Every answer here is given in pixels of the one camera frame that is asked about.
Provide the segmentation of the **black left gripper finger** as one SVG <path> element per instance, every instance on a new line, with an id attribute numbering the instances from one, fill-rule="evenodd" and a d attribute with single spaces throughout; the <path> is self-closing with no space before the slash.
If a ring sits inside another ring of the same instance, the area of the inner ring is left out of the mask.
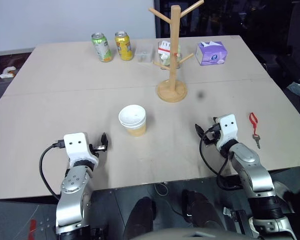
<path id="1" fill-rule="evenodd" d="M 102 134 L 100 140 L 101 140 L 100 150 L 101 151 L 107 151 L 108 150 L 109 141 L 108 141 L 108 138 L 107 138 L 107 135 L 106 135 L 105 132 Z"/>

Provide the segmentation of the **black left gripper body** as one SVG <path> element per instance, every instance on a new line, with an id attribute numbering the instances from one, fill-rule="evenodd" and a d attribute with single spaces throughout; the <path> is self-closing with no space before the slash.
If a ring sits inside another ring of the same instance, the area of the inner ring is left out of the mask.
<path id="1" fill-rule="evenodd" d="M 89 144 L 89 150 L 90 150 L 90 153 L 92 154 L 92 155 L 94 155 L 94 156 L 96 156 L 96 157 L 99 157 L 100 155 L 99 155 L 99 152 L 101 151 L 100 149 L 98 149 L 98 148 L 95 148 L 95 147 L 93 147 L 93 145 L 90 143 Z"/>

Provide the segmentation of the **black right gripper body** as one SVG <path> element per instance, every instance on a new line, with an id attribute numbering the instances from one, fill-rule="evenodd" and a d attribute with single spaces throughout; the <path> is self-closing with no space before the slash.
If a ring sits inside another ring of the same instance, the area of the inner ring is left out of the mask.
<path id="1" fill-rule="evenodd" d="M 216 145 L 220 137 L 221 126 L 219 123 L 215 123 L 203 134 L 203 142 L 206 147 Z"/>

